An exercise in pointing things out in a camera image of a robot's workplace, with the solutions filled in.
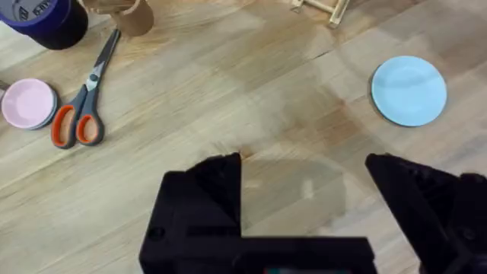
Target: orange scissor handle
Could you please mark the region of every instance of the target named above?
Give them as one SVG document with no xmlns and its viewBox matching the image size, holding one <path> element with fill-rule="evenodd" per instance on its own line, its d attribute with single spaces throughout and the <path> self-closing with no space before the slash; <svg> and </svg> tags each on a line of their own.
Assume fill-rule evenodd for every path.
<svg viewBox="0 0 487 274">
<path fill-rule="evenodd" d="M 68 113 L 74 111 L 71 118 L 68 118 Z M 54 116 L 53 127 L 51 128 L 51 139 L 53 144 L 58 148 L 71 148 L 76 143 L 75 129 L 76 129 L 76 108 L 72 104 L 62 106 Z M 68 122 L 67 134 L 63 134 L 64 122 Z"/>
<path fill-rule="evenodd" d="M 83 145 L 96 145 L 103 140 L 104 127 L 95 112 L 83 115 L 76 126 L 76 139 Z"/>
</svg>

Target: black plastic part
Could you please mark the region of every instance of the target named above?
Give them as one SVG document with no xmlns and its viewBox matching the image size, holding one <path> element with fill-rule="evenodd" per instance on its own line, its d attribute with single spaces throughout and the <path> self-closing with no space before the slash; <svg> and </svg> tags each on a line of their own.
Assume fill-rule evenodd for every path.
<svg viewBox="0 0 487 274">
<path fill-rule="evenodd" d="M 487 180 L 461 177 L 392 155 L 366 165 L 424 274 L 487 273 Z"/>
<path fill-rule="evenodd" d="M 145 274 L 377 273 L 364 237 L 242 237 L 240 174 L 235 153 L 164 176 L 139 257 Z"/>
<path fill-rule="evenodd" d="M 39 32 L 30 35 L 40 45 L 47 49 L 67 49 L 74 46 L 88 29 L 88 15 L 77 0 L 70 1 L 71 8 L 65 20 L 55 30 Z"/>
</svg>

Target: pink plate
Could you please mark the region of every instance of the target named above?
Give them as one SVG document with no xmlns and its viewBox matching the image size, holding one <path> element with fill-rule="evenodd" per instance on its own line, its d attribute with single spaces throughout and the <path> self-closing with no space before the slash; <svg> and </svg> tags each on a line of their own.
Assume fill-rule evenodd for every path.
<svg viewBox="0 0 487 274">
<path fill-rule="evenodd" d="M 29 129 L 42 124 L 54 108 L 54 94 L 49 85 L 37 79 L 15 82 L 2 100 L 3 116 L 11 125 Z"/>
</svg>

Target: light blue plate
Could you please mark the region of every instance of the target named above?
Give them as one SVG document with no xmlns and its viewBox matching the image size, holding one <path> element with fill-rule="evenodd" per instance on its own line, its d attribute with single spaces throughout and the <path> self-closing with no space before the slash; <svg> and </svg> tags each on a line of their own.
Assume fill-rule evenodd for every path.
<svg viewBox="0 0 487 274">
<path fill-rule="evenodd" d="M 371 90 L 382 115 L 401 126 L 430 123 L 447 103 L 447 85 L 440 72 L 414 56 L 387 60 L 375 72 Z"/>
</svg>

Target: wooden stand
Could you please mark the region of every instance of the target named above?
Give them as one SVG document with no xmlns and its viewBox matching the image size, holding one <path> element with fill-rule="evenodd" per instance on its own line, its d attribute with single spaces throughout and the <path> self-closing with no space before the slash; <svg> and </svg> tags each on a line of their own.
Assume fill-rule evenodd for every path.
<svg viewBox="0 0 487 274">
<path fill-rule="evenodd" d="M 84 0 L 98 14 L 109 14 L 123 34 L 141 36 L 154 25 L 154 14 L 145 0 Z"/>
<path fill-rule="evenodd" d="M 291 10 L 299 13 L 303 4 L 308 4 L 320 9 L 321 11 L 329 12 L 331 14 L 331 17 L 329 18 L 329 26 L 336 28 L 342 21 L 343 14 L 349 5 L 349 2 L 349 0 L 338 0 L 335 7 L 330 7 L 318 0 L 293 0 L 293 8 Z"/>
</svg>

